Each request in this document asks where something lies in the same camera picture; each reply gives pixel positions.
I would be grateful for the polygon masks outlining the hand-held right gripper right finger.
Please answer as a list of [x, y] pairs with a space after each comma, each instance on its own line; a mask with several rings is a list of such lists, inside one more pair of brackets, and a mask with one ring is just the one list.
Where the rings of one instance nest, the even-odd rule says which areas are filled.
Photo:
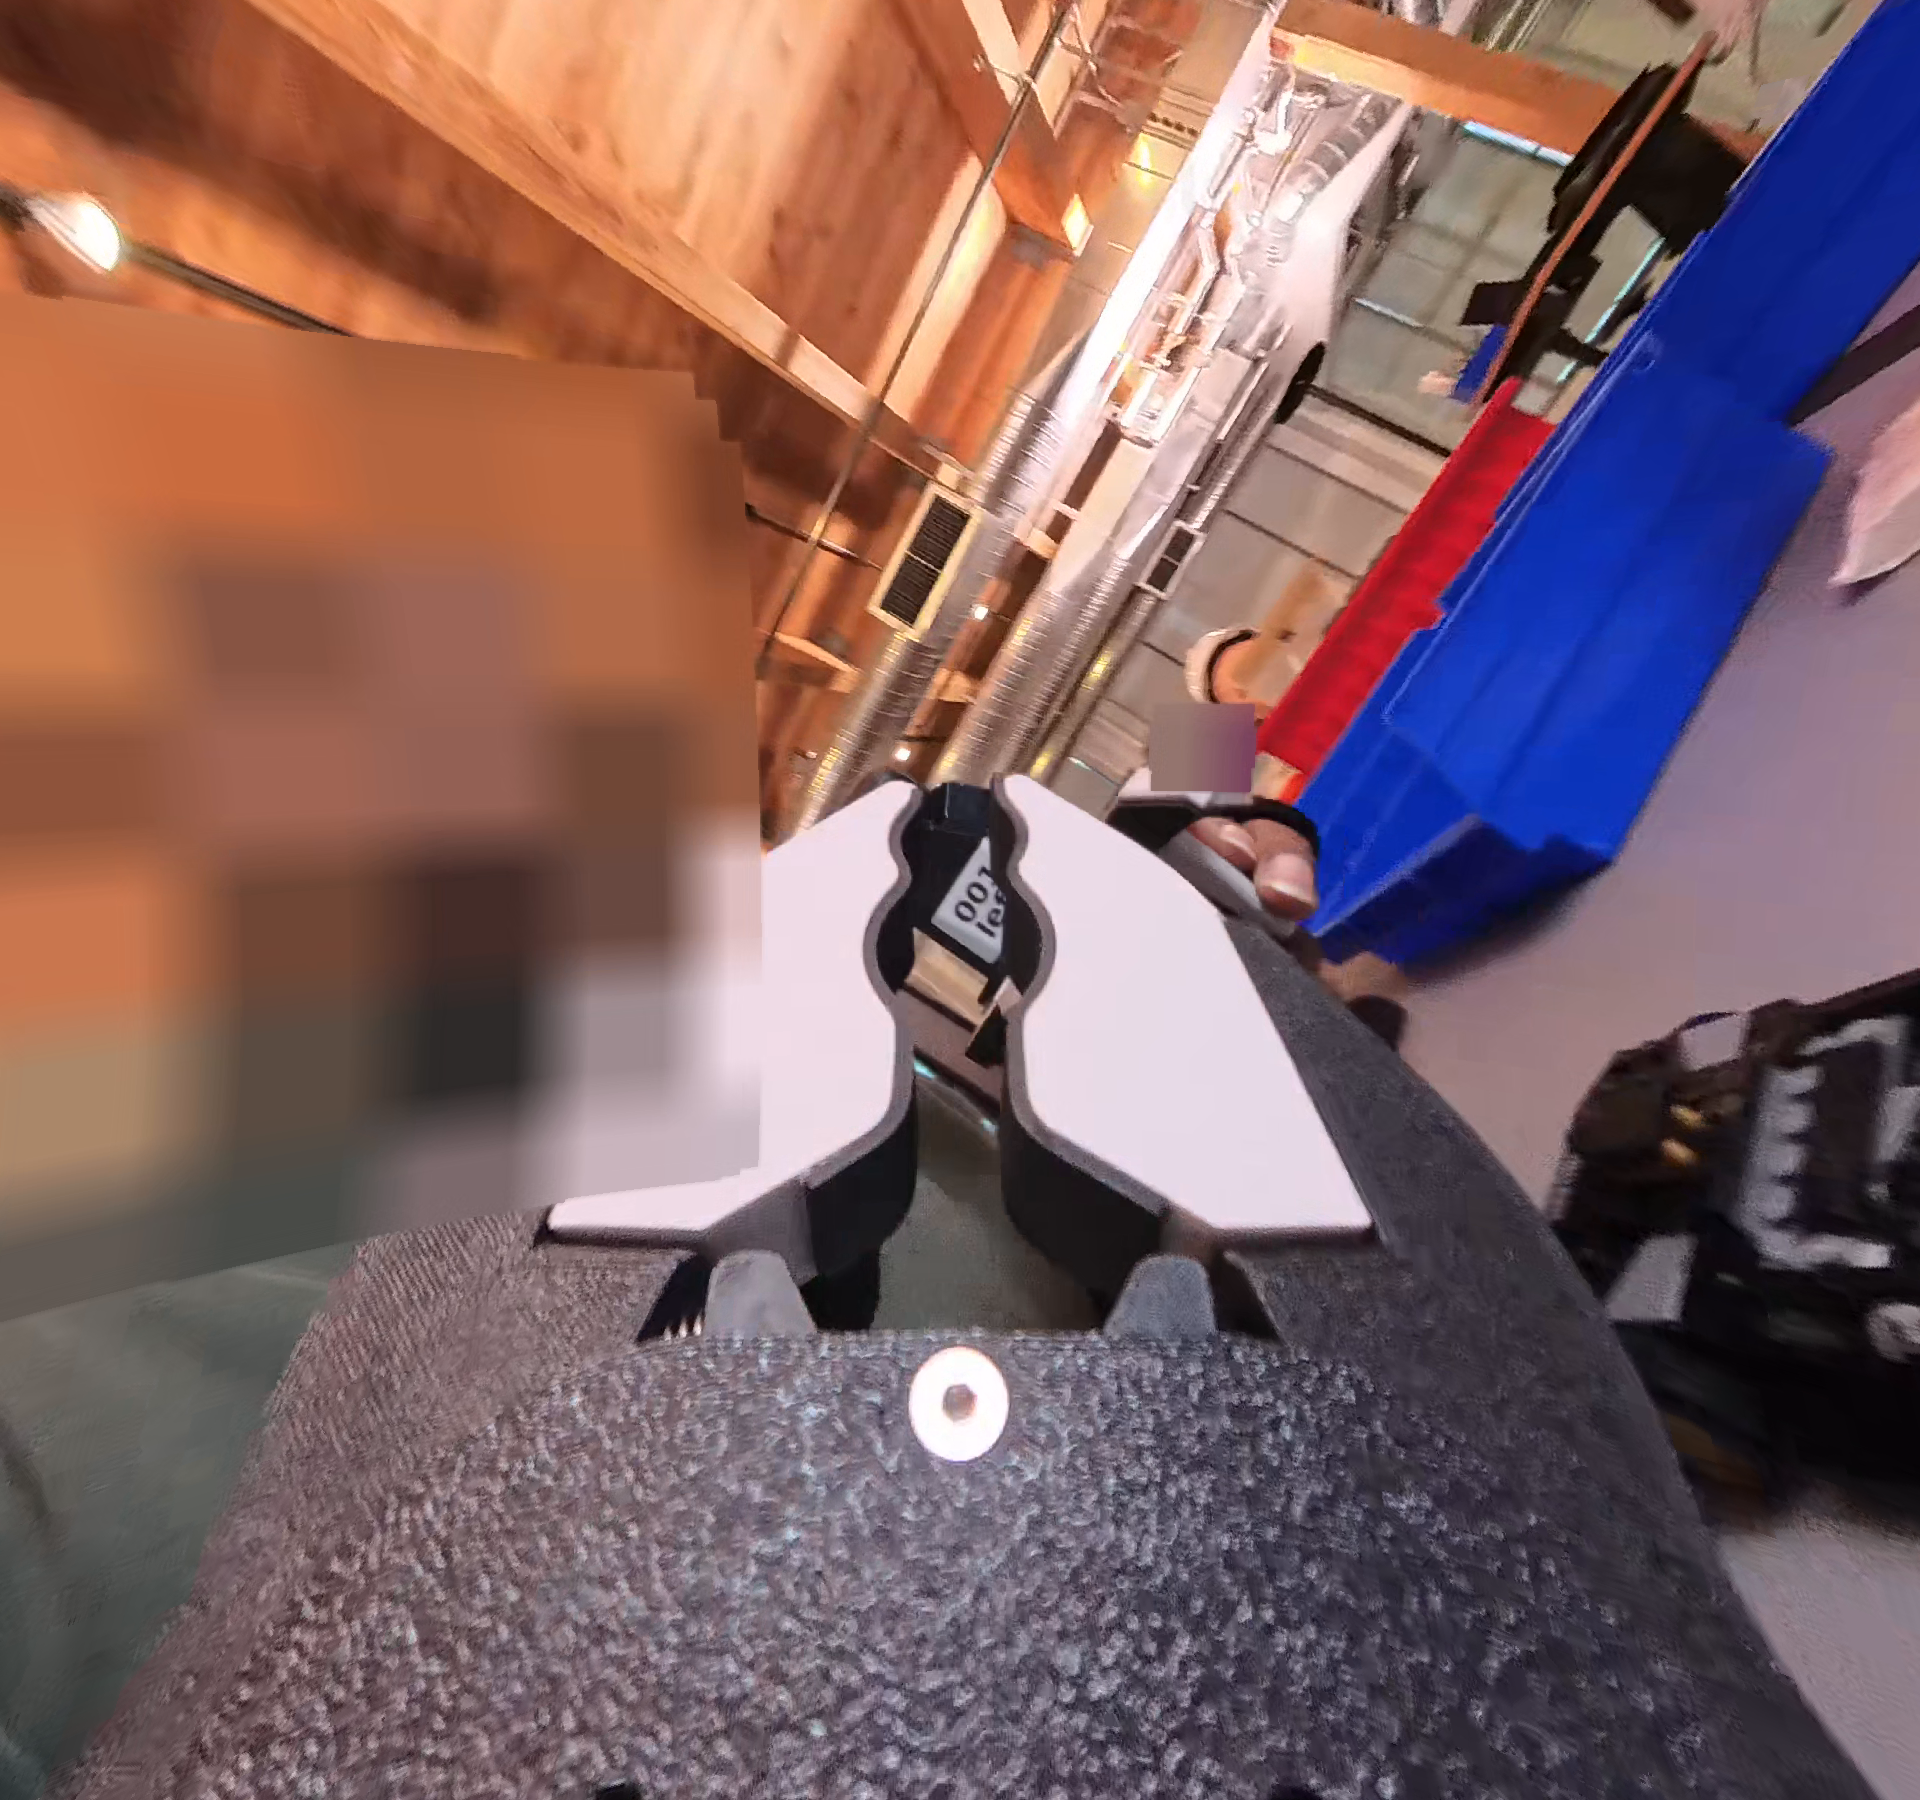
[[1007, 900], [1000, 1183], [1050, 1259], [1215, 1259], [1374, 1231], [1232, 931], [1287, 948], [1250, 874], [996, 781]]

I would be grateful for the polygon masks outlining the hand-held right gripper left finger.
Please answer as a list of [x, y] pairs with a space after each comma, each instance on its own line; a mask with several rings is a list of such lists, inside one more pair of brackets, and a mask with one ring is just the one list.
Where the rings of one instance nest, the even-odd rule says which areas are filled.
[[760, 856], [760, 951], [731, 939], [666, 996], [694, 1004], [691, 1068], [597, 1075], [547, 1121], [560, 1243], [760, 1252], [842, 1273], [915, 1195], [912, 1052], [881, 969], [923, 791], [885, 779]]

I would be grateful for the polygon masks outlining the blue plastic bin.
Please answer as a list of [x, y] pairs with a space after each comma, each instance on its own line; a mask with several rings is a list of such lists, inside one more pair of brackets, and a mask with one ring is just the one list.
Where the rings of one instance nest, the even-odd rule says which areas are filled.
[[1917, 0], [1881, 0], [1594, 380], [1653, 360], [1795, 424], [1916, 348], [1866, 327], [1917, 260]]
[[1451, 955], [1616, 859], [1831, 464], [1798, 395], [1653, 339], [1603, 372], [1308, 779], [1326, 959]]

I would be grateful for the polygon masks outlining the black lego car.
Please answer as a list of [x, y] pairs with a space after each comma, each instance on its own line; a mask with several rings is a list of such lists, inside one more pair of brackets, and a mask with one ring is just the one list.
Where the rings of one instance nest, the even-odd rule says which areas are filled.
[[1548, 1222], [1698, 1488], [1916, 1500], [1914, 970], [1614, 1052]]

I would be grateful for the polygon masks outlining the red plastic bin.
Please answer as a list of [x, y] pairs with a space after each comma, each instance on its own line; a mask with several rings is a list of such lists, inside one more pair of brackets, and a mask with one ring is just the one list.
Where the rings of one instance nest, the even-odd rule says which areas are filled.
[[1443, 614], [1443, 600], [1491, 531], [1499, 508], [1553, 434], [1505, 380], [1475, 413], [1428, 492], [1357, 583], [1257, 738], [1254, 779], [1294, 803], [1392, 662]]

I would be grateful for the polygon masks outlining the person's green sweatshirt torso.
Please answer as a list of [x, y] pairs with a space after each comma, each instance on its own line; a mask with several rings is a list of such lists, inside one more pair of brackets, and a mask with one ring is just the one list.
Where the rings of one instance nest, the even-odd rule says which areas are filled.
[[611, 1680], [542, 1731], [530, 1693], [492, 1733], [415, 1713], [397, 1759], [354, 1766], [363, 1787], [319, 1762], [230, 1783], [194, 1756], [309, 1546], [376, 1531], [403, 1482], [656, 1307], [698, 1309], [737, 1255], [770, 1255], [823, 1326], [872, 1322], [877, 1252], [814, 1237], [799, 1191], [656, 1237], [635, 1214], [560, 1237], [540, 1211], [452, 1218], [7, 1319], [5, 1796], [671, 1796], [679, 1773], [690, 1796], [1075, 1796], [1100, 1751], [1036, 1704], [1059, 1691], [1046, 1646], [1025, 1683], [950, 1663], [862, 1709], [842, 1687], [805, 1713], [795, 1678], [760, 1697], [710, 1681], [707, 1729], [635, 1761], [565, 1729], [633, 1717]]

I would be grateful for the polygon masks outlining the white printed paper bag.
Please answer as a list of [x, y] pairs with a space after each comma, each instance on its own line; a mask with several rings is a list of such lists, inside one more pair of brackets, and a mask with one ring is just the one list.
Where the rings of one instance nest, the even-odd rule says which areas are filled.
[[1879, 581], [1917, 557], [1917, 400], [1860, 453], [1831, 588]]

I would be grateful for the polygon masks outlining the background wooden desk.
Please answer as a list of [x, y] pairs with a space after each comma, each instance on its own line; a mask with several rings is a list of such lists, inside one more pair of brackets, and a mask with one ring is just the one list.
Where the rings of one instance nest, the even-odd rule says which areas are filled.
[[[1722, 218], [1767, 138], [1718, 133], [1693, 117], [1715, 47], [1715, 36], [1704, 36], [1685, 59], [1643, 68], [1606, 108], [1555, 180], [1546, 240], [1523, 277], [1477, 282], [1470, 294], [1461, 323], [1483, 334], [1453, 377], [1451, 398], [1477, 410], [1551, 358], [1563, 361], [1563, 382], [1600, 369], [1606, 337], [1647, 304], [1653, 264], [1685, 253]], [[1600, 271], [1600, 243], [1624, 212], [1649, 230], [1649, 249], [1595, 329], [1577, 334], [1573, 314]]]

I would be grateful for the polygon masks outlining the silver ventilation duct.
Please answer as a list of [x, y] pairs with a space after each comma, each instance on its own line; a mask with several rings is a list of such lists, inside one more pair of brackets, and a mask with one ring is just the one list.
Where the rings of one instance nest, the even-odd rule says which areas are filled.
[[986, 783], [1051, 765], [1051, 730], [1178, 518], [1206, 508], [1231, 447], [1306, 382], [1329, 337], [1349, 225], [1409, 106], [1341, 83], [1299, 111], [1275, 53], [1293, 0], [1232, 0], [1200, 39], [1232, 70], [1173, 172], [1121, 206], [1125, 261], [1098, 309], [1064, 306], [1056, 352], [996, 436], [967, 527], [915, 624], [885, 641], [791, 807], [801, 831], [885, 765], [948, 670], [961, 614], [1016, 546], [1075, 501], [1041, 581], [924, 779]]

